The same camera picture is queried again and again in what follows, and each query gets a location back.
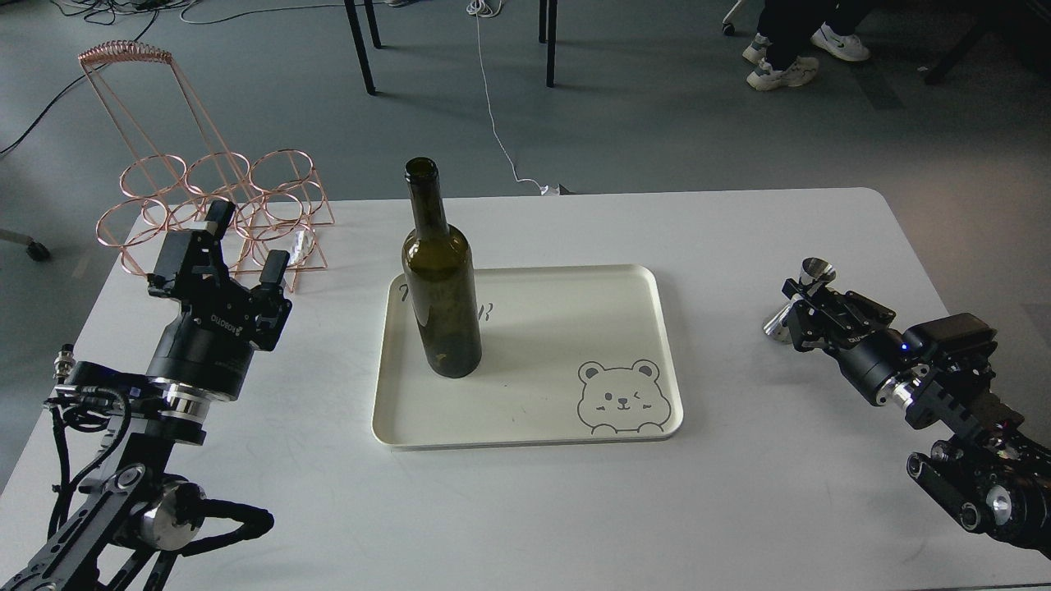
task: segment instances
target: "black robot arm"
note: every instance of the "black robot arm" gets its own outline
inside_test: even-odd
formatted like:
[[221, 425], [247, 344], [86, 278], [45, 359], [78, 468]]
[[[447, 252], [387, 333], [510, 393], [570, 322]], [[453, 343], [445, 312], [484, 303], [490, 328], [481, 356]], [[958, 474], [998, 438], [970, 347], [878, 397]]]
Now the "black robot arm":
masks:
[[890, 328], [890, 310], [828, 284], [836, 270], [806, 259], [789, 299], [764, 326], [798, 351], [821, 349], [871, 405], [894, 402], [913, 429], [942, 422], [953, 433], [930, 455], [912, 453], [909, 475], [965, 530], [1051, 558], [1051, 452], [1018, 432], [1024, 417], [991, 392], [996, 331], [955, 314]]
[[[221, 241], [232, 215], [231, 204], [214, 201], [201, 227], [166, 235], [148, 291], [177, 300], [180, 312], [165, 328], [145, 374], [76, 363], [71, 346], [63, 347], [55, 395], [46, 402], [62, 467], [48, 539], [0, 591], [118, 591], [154, 554], [145, 589], [160, 590], [177, 556], [259, 537], [273, 527], [264, 509], [206, 498], [200, 486], [165, 473], [176, 443], [204, 442], [210, 403], [236, 400], [252, 352], [274, 348], [291, 311], [283, 289], [287, 252], [270, 252], [252, 289], [230, 278]], [[67, 427], [105, 431], [102, 450], [73, 477], [65, 457]], [[78, 491], [86, 498], [70, 515]], [[193, 541], [206, 517], [240, 526]], [[110, 545], [133, 552], [103, 585], [98, 558]]]

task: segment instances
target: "wine bottle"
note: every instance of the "wine bottle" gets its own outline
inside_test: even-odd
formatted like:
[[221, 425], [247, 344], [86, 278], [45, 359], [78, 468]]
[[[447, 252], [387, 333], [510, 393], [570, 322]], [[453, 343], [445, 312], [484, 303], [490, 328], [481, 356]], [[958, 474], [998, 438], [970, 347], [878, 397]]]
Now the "wine bottle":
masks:
[[471, 246], [446, 221], [434, 161], [410, 160], [405, 179], [416, 227], [401, 247], [401, 267], [424, 353], [439, 375], [462, 378], [481, 361]]

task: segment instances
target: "white sneaker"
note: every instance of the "white sneaker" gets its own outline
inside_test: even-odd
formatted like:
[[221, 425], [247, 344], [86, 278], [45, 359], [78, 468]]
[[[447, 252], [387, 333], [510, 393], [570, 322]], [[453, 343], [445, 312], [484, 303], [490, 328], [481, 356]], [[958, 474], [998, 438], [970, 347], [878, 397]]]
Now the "white sneaker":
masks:
[[766, 57], [766, 48], [769, 46], [770, 40], [757, 33], [756, 38], [753, 39], [751, 43], [748, 43], [748, 46], [741, 53], [741, 57], [756, 65], [759, 65], [759, 60]]
[[872, 55], [857, 35], [837, 35], [827, 24], [822, 24], [821, 28], [813, 32], [810, 43], [845, 62], [863, 62]]
[[786, 69], [774, 69], [766, 58], [748, 75], [747, 82], [757, 90], [772, 90], [781, 86], [802, 86], [818, 75], [818, 58], [797, 57]]

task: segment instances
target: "cartoon bear face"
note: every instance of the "cartoon bear face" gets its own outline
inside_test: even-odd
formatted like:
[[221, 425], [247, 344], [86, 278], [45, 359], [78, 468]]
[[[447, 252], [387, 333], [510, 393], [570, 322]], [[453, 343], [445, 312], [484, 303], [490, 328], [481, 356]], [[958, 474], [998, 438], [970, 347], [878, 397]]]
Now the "cartoon bear face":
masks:
[[610, 369], [590, 361], [580, 366], [577, 375], [584, 384], [577, 414], [592, 433], [600, 427], [617, 433], [639, 432], [646, 425], [663, 431], [662, 425], [672, 416], [672, 405], [657, 385], [660, 370], [652, 361]]

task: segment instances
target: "white tray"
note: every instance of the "white tray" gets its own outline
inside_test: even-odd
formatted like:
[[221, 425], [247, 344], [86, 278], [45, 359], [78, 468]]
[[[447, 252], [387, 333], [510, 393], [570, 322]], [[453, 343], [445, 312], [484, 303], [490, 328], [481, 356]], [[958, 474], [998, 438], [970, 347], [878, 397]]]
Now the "white tray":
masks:
[[481, 363], [424, 358], [405, 276], [387, 301], [372, 431], [405, 448], [660, 440], [682, 423], [657, 282], [638, 265], [477, 269]]

